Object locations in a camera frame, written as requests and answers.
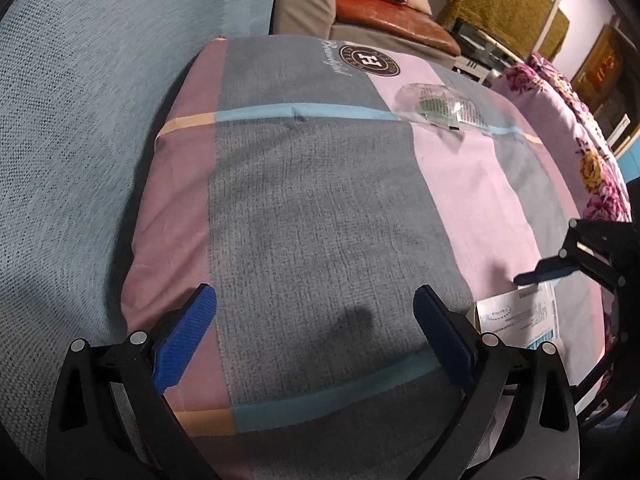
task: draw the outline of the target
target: circular logo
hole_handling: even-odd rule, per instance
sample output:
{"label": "circular logo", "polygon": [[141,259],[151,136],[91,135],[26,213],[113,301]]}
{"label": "circular logo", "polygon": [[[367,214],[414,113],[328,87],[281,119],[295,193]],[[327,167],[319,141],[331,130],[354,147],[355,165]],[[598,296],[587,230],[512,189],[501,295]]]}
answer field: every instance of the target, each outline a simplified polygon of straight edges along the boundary
{"label": "circular logo", "polygon": [[387,54],[368,46],[345,45],[340,49],[342,60],[370,74],[392,77],[400,73],[400,67]]}

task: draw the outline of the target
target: bed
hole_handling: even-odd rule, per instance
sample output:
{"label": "bed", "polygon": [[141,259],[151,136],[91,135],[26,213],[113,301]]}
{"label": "bed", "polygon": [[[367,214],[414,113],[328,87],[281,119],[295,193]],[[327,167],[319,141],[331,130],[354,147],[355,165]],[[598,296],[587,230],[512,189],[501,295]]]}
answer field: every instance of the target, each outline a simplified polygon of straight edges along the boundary
{"label": "bed", "polygon": [[[396,97],[415,83],[463,93],[484,127],[402,120]],[[165,396],[218,473],[405,478],[461,400],[414,291],[468,312],[555,254],[580,216],[560,151],[509,99],[417,57],[207,43],[156,137],[122,312],[147,329],[200,283],[216,289],[214,324]],[[600,290],[574,274],[555,293],[576,383],[604,348]]]}

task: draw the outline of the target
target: blue gripper pad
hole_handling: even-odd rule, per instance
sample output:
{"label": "blue gripper pad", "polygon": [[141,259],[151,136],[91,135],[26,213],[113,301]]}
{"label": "blue gripper pad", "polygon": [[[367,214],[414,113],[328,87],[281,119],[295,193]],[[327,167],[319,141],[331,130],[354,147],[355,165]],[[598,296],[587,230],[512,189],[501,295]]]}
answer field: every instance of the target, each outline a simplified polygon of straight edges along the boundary
{"label": "blue gripper pad", "polygon": [[476,387],[474,354],[449,319],[447,307],[431,287],[415,291],[414,317],[429,341],[451,384],[470,395]]}
{"label": "blue gripper pad", "polygon": [[175,386],[216,315],[216,291],[205,285],[156,350],[153,382],[160,395]]}

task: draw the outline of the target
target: brown leather cushion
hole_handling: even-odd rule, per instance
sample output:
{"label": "brown leather cushion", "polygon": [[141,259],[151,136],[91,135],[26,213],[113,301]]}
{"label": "brown leather cushion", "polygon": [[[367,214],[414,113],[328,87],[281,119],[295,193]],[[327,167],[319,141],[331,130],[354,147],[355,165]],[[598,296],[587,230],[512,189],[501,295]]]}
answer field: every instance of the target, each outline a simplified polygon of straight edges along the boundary
{"label": "brown leather cushion", "polygon": [[432,46],[451,56],[460,55],[460,46],[446,30],[426,14],[407,6],[382,0],[335,0],[335,17],[340,23],[375,28]]}

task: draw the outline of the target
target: floral blanket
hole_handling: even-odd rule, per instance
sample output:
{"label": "floral blanket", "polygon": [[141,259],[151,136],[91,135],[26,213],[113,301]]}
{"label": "floral blanket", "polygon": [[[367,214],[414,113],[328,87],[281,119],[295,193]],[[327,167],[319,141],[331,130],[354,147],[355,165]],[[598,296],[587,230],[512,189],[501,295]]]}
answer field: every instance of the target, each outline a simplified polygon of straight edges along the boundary
{"label": "floral blanket", "polygon": [[[625,181],[598,123],[550,62],[534,54],[528,64],[505,70],[493,90],[518,107],[552,156],[558,156],[554,159],[583,218],[631,221]],[[568,139],[575,143],[573,161],[566,159]]]}

